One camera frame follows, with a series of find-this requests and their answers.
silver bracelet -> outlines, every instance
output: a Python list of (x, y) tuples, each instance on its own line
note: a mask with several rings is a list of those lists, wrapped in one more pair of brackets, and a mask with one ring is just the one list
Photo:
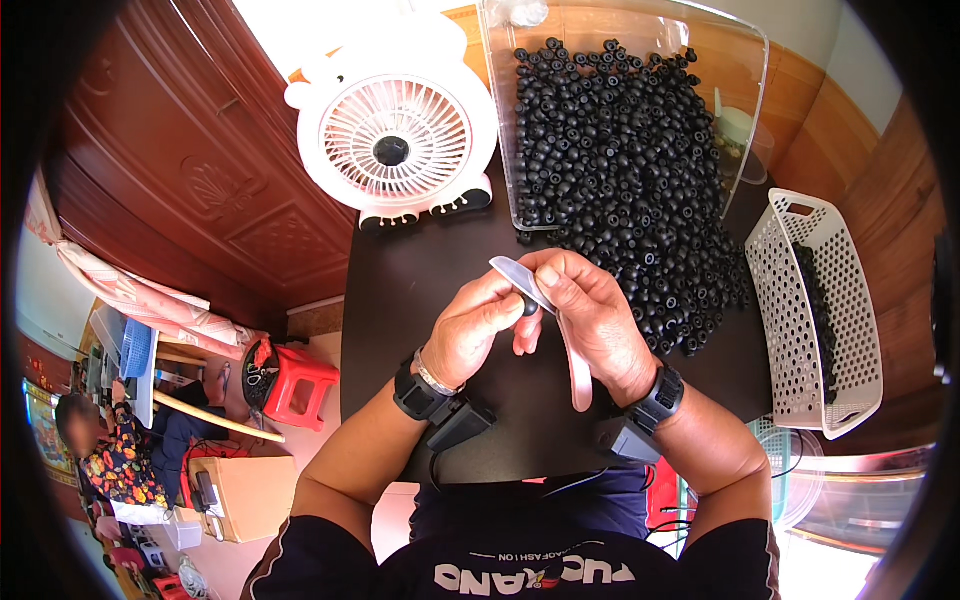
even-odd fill
[(431, 375), (427, 371), (426, 367), (423, 365), (423, 361), (420, 360), (421, 350), (423, 350), (423, 347), (418, 348), (417, 351), (414, 352), (414, 365), (417, 367), (417, 371), (420, 373), (420, 377), (423, 377), (423, 381), (426, 381), (426, 384), (431, 388), (433, 388), (434, 392), (436, 392), (437, 394), (443, 394), (444, 396), (456, 396), (460, 394), (464, 390), (464, 388), (466, 388), (467, 384), (464, 384), (460, 386), (459, 390), (451, 390), (450, 388), (446, 387), (444, 384), (434, 379), (433, 375)]

black wristband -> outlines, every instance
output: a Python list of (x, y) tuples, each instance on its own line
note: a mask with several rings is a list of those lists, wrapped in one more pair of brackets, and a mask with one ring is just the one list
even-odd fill
[(628, 406), (624, 414), (649, 435), (653, 435), (657, 425), (677, 413), (683, 399), (683, 379), (676, 369), (663, 363), (657, 369), (657, 380), (650, 394)]
[(450, 400), (430, 387), (419, 373), (410, 373), (414, 356), (403, 361), (394, 376), (394, 402), (413, 420), (427, 420)]

blue plastic basket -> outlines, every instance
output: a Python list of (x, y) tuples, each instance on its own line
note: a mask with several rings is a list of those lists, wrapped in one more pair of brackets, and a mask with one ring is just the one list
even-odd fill
[(142, 377), (150, 360), (150, 328), (136, 319), (127, 319), (120, 348), (120, 377)]

fan feet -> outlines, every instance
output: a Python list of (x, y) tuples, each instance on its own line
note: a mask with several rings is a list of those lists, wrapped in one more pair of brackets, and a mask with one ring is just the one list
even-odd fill
[(442, 204), (440, 206), (434, 206), (430, 209), (430, 214), (434, 217), (443, 217), (447, 215), (455, 215), (460, 212), (468, 212), (470, 210), (480, 210), (481, 208), (486, 208), (490, 205), (492, 196), (490, 192), (484, 189), (471, 189), (464, 192), (464, 195), (456, 199), (450, 204)]
[(384, 219), (381, 217), (366, 217), (360, 221), (360, 230), (364, 233), (376, 235), (379, 233), (388, 233), (397, 231), (401, 228), (408, 228), (416, 225), (420, 219), (419, 215), (406, 214), (395, 219)]

red plastic stool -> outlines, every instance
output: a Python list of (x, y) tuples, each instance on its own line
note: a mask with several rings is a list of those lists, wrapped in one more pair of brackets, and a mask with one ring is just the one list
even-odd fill
[[(320, 418), (320, 411), (324, 406), (326, 390), (340, 382), (340, 370), (318, 362), (300, 349), (274, 346), (274, 350), (280, 370), (263, 407), (263, 414), (281, 423), (322, 431), (324, 421)], [(301, 385), (298, 392), (301, 382), (313, 384), (309, 398), (304, 397), (303, 390), (308, 386)]]
[(163, 600), (192, 600), (186, 589), (183, 589), (180, 576), (176, 573), (169, 577), (157, 577), (151, 583), (160, 590), (160, 596)]

